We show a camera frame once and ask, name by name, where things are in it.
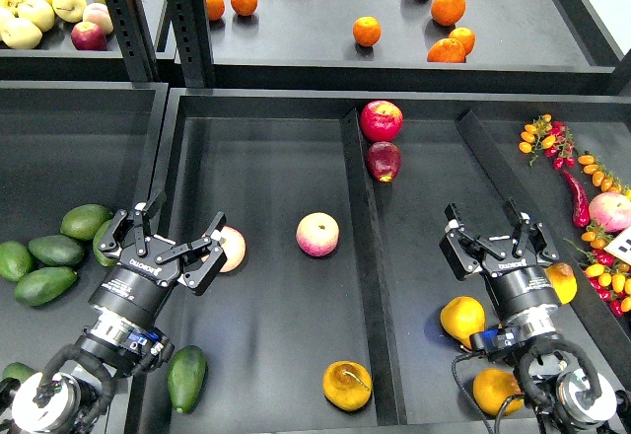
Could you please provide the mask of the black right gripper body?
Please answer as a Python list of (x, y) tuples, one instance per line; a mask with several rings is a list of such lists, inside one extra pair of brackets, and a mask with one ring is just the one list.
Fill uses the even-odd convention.
[(480, 273), (502, 324), (512, 324), (516, 318), (535, 310), (551, 313), (561, 305), (545, 273), (551, 264), (517, 260), (511, 255), (510, 235), (490, 237), (489, 240), (504, 252), (504, 259), (499, 261), (491, 255), (485, 256)]

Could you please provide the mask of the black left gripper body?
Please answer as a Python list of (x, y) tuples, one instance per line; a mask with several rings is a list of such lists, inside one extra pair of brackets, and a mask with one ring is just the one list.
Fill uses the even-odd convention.
[(175, 248), (175, 242), (159, 235), (145, 239), (147, 254), (139, 256), (133, 244), (122, 250), (119, 261), (89, 300), (104, 313), (110, 311), (136, 326), (153, 326), (191, 256), (164, 262), (155, 258)]

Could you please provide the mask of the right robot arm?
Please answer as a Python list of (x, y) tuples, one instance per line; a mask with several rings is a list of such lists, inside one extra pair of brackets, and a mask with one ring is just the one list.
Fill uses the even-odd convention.
[(566, 339), (551, 316), (561, 301), (546, 271), (559, 259), (547, 227), (503, 205), (512, 230), (484, 237), (467, 228), (454, 204), (440, 249), (460, 281), (480, 275), (499, 319), (465, 336), (474, 356), (512, 366), (526, 406), (541, 428), (561, 433), (610, 432), (612, 417), (630, 425), (630, 394), (615, 390), (578, 344)]

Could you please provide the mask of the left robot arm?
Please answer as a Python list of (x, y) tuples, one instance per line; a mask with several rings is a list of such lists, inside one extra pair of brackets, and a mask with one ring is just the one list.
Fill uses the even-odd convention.
[(1, 408), (12, 414), (3, 429), (89, 433), (107, 414), (119, 381), (170, 360), (174, 345), (155, 322), (178, 285), (200, 296), (226, 263), (221, 243), (226, 216), (217, 213), (202, 237), (177, 244), (150, 230), (165, 199), (159, 192), (113, 216), (98, 241), (116, 264), (90, 300), (97, 321), (24, 382), (2, 381)]

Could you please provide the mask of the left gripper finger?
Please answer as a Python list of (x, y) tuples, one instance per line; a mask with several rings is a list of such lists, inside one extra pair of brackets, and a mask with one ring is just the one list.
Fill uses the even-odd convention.
[(118, 210), (106, 230), (102, 240), (102, 252), (109, 257), (120, 257), (125, 239), (129, 233), (133, 236), (133, 246), (138, 256), (148, 254), (150, 223), (166, 202), (163, 190), (157, 192), (148, 202), (139, 202), (133, 209)]
[(201, 296), (227, 262), (221, 246), (221, 231), (226, 225), (226, 215), (218, 212), (206, 232), (197, 240), (172, 247), (155, 256), (160, 269), (175, 262), (175, 269), (161, 273), (168, 284), (177, 282), (186, 286), (195, 296)]

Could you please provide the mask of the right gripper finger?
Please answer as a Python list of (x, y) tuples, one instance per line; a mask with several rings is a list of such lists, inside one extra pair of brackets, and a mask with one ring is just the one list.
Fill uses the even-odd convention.
[(503, 211), (513, 226), (511, 255), (519, 261), (536, 264), (552, 264), (559, 260), (559, 253), (552, 242), (548, 228), (535, 222), (522, 211), (513, 198), (503, 204)]
[(470, 275), (480, 273), (482, 261), (487, 255), (502, 261), (504, 252), (489, 239), (471, 233), (463, 224), (454, 203), (445, 208), (448, 225), (440, 240), (439, 247), (457, 280), (465, 280)]

